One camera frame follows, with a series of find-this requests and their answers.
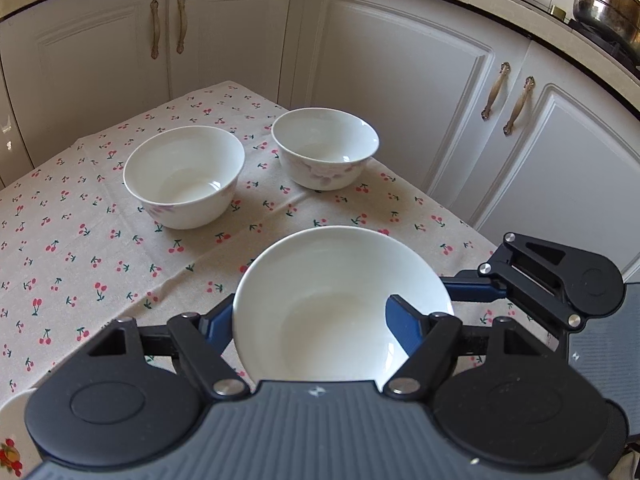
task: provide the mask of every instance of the cherry print tablecloth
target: cherry print tablecloth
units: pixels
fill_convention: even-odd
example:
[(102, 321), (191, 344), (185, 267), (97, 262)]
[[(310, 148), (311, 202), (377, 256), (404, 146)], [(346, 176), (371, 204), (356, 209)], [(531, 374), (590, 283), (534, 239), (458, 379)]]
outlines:
[[(347, 189), (319, 193), (294, 184), (270, 136), (283, 112), (225, 82), (79, 139), (0, 192), (0, 404), (116, 316), (143, 325), (206, 312), (235, 290), (261, 251), (305, 228), (377, 230), (417, 251), (440, 275), (473, 269), (490, 256), (491, 243), (375, 160)], [(175, 231), (155, 223), (127, 193), (122, 170), (141, 142), (185, 124), (233, 132), (246, 163), (228, 211), (203, 228)], [(515, 316), (546, 336), (505, 301), (457, 305), (456, 313), (476, 324)], [(245, 376), (233, 343), (225, 358)], [(479, 362), (476, 356), (462, 365)]]

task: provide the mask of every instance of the robotic arm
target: robotic arm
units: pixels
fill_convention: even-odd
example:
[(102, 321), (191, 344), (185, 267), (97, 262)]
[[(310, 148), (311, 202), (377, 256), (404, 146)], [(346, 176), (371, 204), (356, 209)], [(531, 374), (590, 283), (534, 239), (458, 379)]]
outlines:
[[(263, 381), (251, 393), (220, 357), (231, 296), (165, 326), (119, 319), (31, 397), (25, 420), (45, 462), (30, 478), (603, 478), (640, 426), (640, 284), (597, 254), (512, 233), (443, 281), (453, 300), (509, 298), (558, 349), (508, 317), (465, 326), (391, 296), (386, 323), (410, 357), (382, 393), (373, 381)], [(177, 374), (146, 354), (171, 356)], [(471, 354), (485, 363), (454, 376)]]

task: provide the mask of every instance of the ribbed surface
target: ribbed surface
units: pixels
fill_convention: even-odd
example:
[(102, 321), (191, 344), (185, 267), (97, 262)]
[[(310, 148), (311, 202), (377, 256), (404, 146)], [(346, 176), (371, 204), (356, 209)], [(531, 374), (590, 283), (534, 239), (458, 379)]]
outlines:
[[(318, 386), (325, 393), (315, 396)], [(374, 383), (264, 383), (243, 402), (217, 404), (179, 450), (117, 473), (46, 464), (34, 480), (596, 480), (586, 465), (517, 474), (472, 465), (423, 407), (381, 396)]]
[(626, 285), (615, 314), (569, 336), (569, 364), (624, 410), (630, 434), (640, 433), (640, 283)]

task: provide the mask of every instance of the table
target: table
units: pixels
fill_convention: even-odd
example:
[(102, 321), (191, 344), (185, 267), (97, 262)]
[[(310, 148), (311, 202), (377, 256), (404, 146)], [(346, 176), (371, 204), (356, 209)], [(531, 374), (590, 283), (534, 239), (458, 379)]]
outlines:
[[(270, 136), (283, 112), (224, 82), (79, 139), (0, 192), (0, 404), (117, 316), (164, 324), (184, 311), (210, 310), (236, 289), (261, 251), (305, 228), (377, 230), (411, 247), (441, 276), (476, 268), (492, 254), (494, 245), (478, 232), (376, 160), (347, 189), (320, 193), (293, 183)], [(208, 226), (175, 231), (154, 222), (127, 193), (122, 170), (144, 140), (185, 124), (233, 132), (246, 163), (228, 211)], [(282, 286), (286, 281), (283, 276)], [(454, 309), (472, 324), (513, 316), (547, 337), (507, 301)], [(224, 357), (246, 376), (233, 343)], [(459, 368), (481, 362), (481, 356), (463, 358)]]

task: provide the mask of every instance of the bowl with pink floral pattern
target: bowl with pink floral pattern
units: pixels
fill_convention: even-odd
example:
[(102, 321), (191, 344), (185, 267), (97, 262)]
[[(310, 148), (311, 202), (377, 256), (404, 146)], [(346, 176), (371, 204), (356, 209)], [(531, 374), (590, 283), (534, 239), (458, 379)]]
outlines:
[(341, 189), (362, 173), (380, 145), (362, 119), (330, 108), (298, 108), (271, 127), (280, 164), (291, 179), (318, 191)]
[(127, 190), (156, 222), (206, 225), (228, 208), (244, 165), (236, 136), (214, 126), (180, 126), (140, 144), (124, 166)]

